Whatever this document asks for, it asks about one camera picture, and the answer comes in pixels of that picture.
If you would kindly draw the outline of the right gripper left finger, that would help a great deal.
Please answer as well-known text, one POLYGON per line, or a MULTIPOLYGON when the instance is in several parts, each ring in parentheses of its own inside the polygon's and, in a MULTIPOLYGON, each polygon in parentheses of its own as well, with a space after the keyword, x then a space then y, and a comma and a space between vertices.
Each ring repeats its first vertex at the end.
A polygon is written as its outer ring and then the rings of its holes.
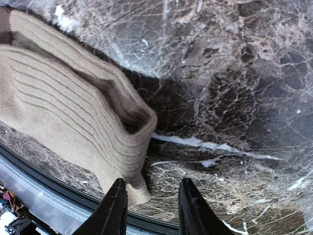
POLYGON ((92 215, 73 235, 124 235, 127 230, 128 194, 123 179, 115 180, 92 215))

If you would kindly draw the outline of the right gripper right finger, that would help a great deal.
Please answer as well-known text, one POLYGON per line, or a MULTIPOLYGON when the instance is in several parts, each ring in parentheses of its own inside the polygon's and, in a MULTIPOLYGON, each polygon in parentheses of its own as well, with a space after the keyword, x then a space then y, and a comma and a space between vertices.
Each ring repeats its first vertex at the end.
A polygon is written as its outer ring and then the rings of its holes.
POLYGON ((178 201, 180 235, 233 235, 214 214, 191 179, 182 179, 178 201))

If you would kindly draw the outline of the beige ribbed sock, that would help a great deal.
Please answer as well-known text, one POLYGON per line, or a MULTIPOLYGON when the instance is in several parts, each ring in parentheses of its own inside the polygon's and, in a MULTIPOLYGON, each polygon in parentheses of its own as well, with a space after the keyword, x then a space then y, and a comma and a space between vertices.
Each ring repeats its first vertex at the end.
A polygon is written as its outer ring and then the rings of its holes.
POLYGON ((130 206, 150 199, 141 170, 155 112, 120 69, 39 19, 4 7, 0 119, 93 172, 103 191, 124 179, 130 206))

